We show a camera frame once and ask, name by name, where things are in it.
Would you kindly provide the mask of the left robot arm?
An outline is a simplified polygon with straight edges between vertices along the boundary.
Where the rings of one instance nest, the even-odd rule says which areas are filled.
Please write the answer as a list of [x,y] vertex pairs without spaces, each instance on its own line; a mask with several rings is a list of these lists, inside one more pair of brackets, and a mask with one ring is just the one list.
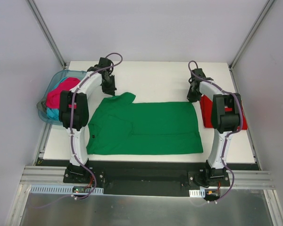
[[101,87],[102,92],[114,96],[115,64],[106,57],[91,66],[85,77],[73,88],[62,91],[59,101],[59,120],[66,129],[70,140],[70,160],[65,170],[64,183],[92,183],[94,177],[89,171],[89,159],[85,144],[85,127],[89,121],[88,98]]

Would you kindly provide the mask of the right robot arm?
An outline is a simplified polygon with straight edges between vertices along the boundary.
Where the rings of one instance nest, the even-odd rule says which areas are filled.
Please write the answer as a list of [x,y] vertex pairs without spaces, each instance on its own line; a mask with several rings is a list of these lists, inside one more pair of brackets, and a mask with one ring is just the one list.
[[193,177],[193,182],[208,188],[227,176],[226,157],[233,134],[241,131],[243,114],[238,93],[223,90],[213,79],[207,78],[201,68],[190,70],[190,89],[187,99],[194,103],[206,96],[212,101],[211,124],[213,145],[205,168]]

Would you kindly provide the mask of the green t shirt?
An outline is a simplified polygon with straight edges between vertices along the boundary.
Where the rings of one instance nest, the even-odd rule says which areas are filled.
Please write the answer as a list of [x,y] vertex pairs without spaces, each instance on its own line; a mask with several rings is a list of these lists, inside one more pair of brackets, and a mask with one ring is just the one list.
[[88,123],[88,154],[203,152],[198,118],[191,103],[134,103],[135,98],[134,94],[126,92],[102,100]]

